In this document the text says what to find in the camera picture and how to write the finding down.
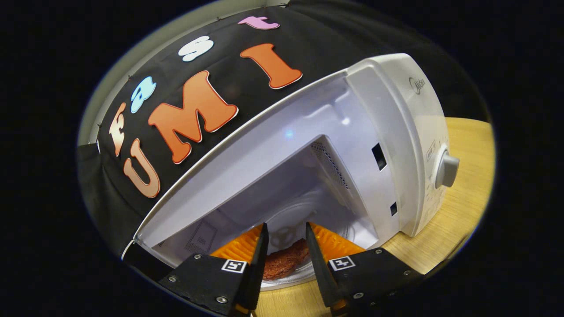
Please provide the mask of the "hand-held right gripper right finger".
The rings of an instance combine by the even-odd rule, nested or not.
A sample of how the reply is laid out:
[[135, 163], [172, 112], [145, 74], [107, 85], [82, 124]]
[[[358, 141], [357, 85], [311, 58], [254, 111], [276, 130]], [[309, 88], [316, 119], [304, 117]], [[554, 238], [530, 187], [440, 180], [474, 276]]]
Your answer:
[[311, 221], [305, 237], [323, 303], [333, 316], [373, 316], [378, 305], [423, 281], [423, 274], [382, 247], [363, 249]]

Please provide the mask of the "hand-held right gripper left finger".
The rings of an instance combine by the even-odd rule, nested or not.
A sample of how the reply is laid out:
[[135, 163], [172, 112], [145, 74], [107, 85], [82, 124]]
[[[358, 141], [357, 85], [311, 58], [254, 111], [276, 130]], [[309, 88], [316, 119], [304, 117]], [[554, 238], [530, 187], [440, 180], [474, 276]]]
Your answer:
[[249, 256], [194, 253], [159, 280], [170, 295], [214, 317], [249, 317], [256, 309], [269, 244], [268, 226], [257, 225], [230, 241], [249, 245]]

